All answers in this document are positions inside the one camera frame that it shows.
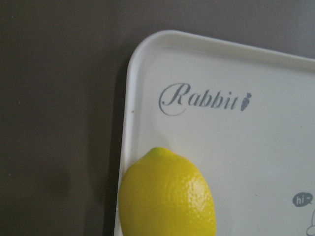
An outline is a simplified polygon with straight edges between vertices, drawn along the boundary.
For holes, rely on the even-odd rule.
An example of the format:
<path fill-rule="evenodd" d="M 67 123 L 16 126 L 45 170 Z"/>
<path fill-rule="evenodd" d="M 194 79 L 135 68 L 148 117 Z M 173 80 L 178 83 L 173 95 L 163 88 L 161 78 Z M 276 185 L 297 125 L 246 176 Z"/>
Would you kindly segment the cream rabbit tray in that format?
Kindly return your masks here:
<path fill-rule="evenodd" d="M 120 174 L 151 148 L 193 162 L 219 236 L 315 233 L 315 62 L 178 31 L 129 61 Z"/>

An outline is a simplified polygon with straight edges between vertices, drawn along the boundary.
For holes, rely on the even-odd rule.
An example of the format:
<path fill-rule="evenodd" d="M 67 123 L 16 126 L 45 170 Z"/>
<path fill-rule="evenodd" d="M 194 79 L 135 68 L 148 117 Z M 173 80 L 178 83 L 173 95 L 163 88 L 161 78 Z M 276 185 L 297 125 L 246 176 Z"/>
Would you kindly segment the yellow lemon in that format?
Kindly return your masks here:
<path fill-rule="evenodd" d="M 118 193 L 125 236 L 214 236 L 211 191 L 198 168 L 163 147 L 131 165 Z"/>

